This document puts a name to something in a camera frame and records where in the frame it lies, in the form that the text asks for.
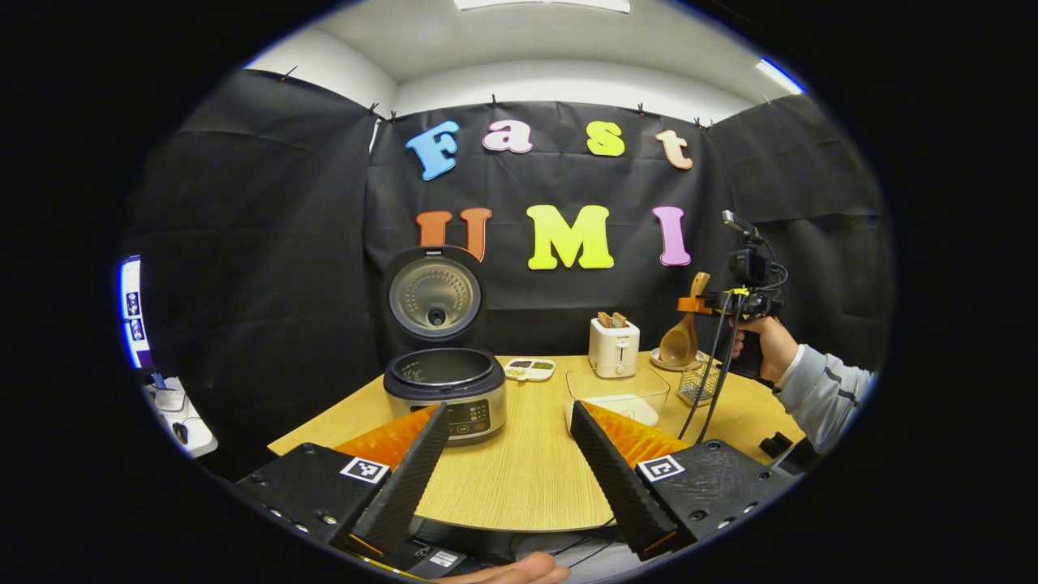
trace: rice cooker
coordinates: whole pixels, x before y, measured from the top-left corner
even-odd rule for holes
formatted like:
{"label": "rice cooker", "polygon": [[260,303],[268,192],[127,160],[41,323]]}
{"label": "rice cooker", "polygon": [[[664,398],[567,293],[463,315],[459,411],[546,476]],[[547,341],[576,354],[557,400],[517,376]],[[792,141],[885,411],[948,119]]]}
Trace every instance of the rice cooker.
{"label": "rice cooker", "polygon": [[455,246],[395,255],[383,279],[381,321],[393,357],[383,387],[393,417],[445,402],[447,446],[489,439],[504,425],[504,368],[464,346],[486,312],[479,261]]}

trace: orange soft pad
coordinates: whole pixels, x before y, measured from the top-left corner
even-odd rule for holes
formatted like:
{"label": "orange soft pad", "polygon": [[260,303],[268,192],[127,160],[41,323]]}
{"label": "orange soft pad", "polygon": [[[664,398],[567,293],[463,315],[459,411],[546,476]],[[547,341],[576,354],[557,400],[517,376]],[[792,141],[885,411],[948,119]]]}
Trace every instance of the orange soft pad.
{"label": "orange soft pad", "polygon": [[588,409],[588,413],[598,422],[605,436],[609,437],[609,442],[620,451],[631,469],[644,461],[652,461],[690,446],[611,410],[583,400],[580,400],[580,404]]}
{"label": "orange soft pad", "polygon": [[426,427],[437,408],[439,405],[412,412],[403,418],[345,442],[335,447],[334,450],[388,465],[389,470],[395,471],[404,460],[404,454],[407,454],[407,449],[411,448],[414,440],[418,438],[418,434]]}

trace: ceiling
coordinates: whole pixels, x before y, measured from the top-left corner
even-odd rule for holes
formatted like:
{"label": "ceiling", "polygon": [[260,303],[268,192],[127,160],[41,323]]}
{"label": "ceiling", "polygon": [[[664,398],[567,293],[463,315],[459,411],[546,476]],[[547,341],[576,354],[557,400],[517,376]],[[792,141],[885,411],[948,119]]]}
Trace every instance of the ceiling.
{"label": "ceiling", "polygon": [[477,64],[591,59],[693,79],[753,103],[788,93],[755,68],[759,51],[668,0],[632,0],[629,15],[567,4],[463,12],[454,0],[364,0],[313,26],[402,84]]}

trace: pink letter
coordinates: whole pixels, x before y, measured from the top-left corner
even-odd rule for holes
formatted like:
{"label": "pink letter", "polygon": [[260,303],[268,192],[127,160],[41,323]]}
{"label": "pink letter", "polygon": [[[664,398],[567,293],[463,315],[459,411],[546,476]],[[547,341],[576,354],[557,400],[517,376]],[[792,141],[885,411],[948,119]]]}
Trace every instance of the pink letter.
{"label": "pink letter", "polygon": [[501,119],[491,123],[490,129],[494,131],[483,138],[483,147],[487,149],[511,149],[516,154],[522,154],[534,147],[529,141],[528,123],[518,119]]}
{"label": "pink letter", "polygon": [[656,206],[652,214],[659,218],[659,228],[663,231],[663,253],[659,262],[664,266],[687,266],[692,256],[685,251],[685,239],[681,234],[681,217],[685,212],[677,206]]}

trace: wire mesh basket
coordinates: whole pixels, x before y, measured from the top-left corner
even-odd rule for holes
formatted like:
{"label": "wire mesh basket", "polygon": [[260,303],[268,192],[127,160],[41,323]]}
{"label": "wire mesh basket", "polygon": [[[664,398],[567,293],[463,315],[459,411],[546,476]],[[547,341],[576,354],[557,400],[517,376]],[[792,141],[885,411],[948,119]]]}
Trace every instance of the wire mesh basket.
{"label": "wire mesh basket", "polygon": [[717,388],[717,378],[720,374],[720,371],[716,367],[711,367],[710,369],[706,387],[699,394],[699,401],[695,401],[695,395],[700,392],[700,386],[703,384],[703,377],[706,376],[707,368],[704,366],[681,372],[681,381],[678,383],[678,396],[681,397],[682,401],[688,406],[692,406],[694,401],[696,407],[710,404],[710,400],[714,396],[714,390]]}

